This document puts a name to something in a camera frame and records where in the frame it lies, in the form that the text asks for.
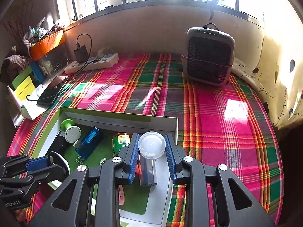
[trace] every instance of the blue gripper pad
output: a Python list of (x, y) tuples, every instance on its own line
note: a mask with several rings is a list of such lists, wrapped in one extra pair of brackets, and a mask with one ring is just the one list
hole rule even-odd
[(37, 170), (46, 168), (46, 167), (48, 167), (47, 160), (48, 160), (47, 156), (31, 160), (28, 162), (26, 169), (27, 169), (27, 171), (33, 172), (33, 171), (37, 171)]
[(134, 143), (134, 150), (131, 154), (131, 161), (129, 165), (129, 176), (128, 176), (128, 183), (132, 184), (132, 181), (134, 180), (134, 176), (136, 174), (136, 168), (137, 168), (137, 162), (138, 162), (138, 156), (139, 156), (139, 148), (138, 148), (138, 142), (139, 142), (140, 136), (137, 134), (136, 141)]
[(165, 153), (166, 153), (167, 163), (169, 165), (169, 174), (172, 179), (172, 182), (175, 184), (176, 179), (177, 179), (176, 162), (175, 162), (174, 156), (172, 154), (172, 147), (170, 145), (168, 135), (165, 135), (164, 139), (165, 139), (165, 143), (166, 143)]

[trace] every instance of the plaid blanket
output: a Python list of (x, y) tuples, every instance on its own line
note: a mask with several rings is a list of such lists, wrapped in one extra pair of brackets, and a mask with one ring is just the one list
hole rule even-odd
[[(111, 69), (83, 72), (48, 111), (34, 121), (23, 121), (8, 156), (31, 155), (59, 106), (178, 117), (178, 145), (204, 164), (228, 165), (277, 224), (283, 200), (281, 158), (255, 92), (233, 75), (223, 88), (191, 82), (182, 73), (180, 55), (124, 54), (119, 58)], [(183, 226), (184, 198), (185, 187), (175, 186), (167, 226)], [(33, 197), (28, 220), (45, 200), (41, 192)], [(210, 216), (214, 226), (212, 210)]]

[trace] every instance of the green can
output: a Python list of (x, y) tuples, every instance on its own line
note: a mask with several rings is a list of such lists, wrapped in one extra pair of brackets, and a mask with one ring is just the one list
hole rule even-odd
[(114, 135), (112, 139), (113, 156), (119, 154), (120, 149), (128, 146), (129, 144), (130, 144), (130, 139), (127, 133), (121, 132)]

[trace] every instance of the power adapter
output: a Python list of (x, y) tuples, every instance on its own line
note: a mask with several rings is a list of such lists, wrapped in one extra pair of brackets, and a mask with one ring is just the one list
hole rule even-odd
[(77, 42), (77, 48), (74, 50), (74, 54), (79, 64), (86, 62), (89, 58), (85, 45), (80, 46), (78, 42)]

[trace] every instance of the power strip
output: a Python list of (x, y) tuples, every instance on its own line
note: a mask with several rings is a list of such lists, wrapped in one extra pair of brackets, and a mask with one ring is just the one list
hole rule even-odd
[[(113, 65), (118, 63), (118, 61), (119, 61), (118, 54), (104, 55), (99, 61), (89, 63), (82, 71), (111, 68)], [(79, 69), (81, 69), (81, 67), (83, 67), (84, 64), (85, 63), (79, 64), (77, 61), (73, 61), (64, 69), (64, 71), (67, 74), (75, 73)]]

